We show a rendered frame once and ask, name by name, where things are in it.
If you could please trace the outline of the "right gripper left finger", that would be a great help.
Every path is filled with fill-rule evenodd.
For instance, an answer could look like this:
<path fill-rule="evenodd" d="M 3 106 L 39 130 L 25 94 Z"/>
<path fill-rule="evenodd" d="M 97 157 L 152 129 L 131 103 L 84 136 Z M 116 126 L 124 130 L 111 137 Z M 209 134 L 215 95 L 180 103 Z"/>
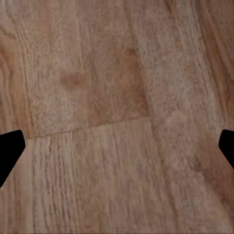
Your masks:
<path fill-rule="evenodd" d="M 0 135 L 0 188 L 25 149 L 22 130 Z"/>

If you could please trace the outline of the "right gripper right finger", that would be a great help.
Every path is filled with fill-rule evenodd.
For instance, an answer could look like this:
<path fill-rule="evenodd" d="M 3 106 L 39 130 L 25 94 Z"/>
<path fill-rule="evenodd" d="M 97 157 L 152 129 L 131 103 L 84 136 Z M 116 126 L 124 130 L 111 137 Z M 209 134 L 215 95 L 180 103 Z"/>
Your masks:
<path fill-rule="evenodd" d="M 218 144 L 220 150 L 234 168 L 234 132 L 223 130 Z"/>

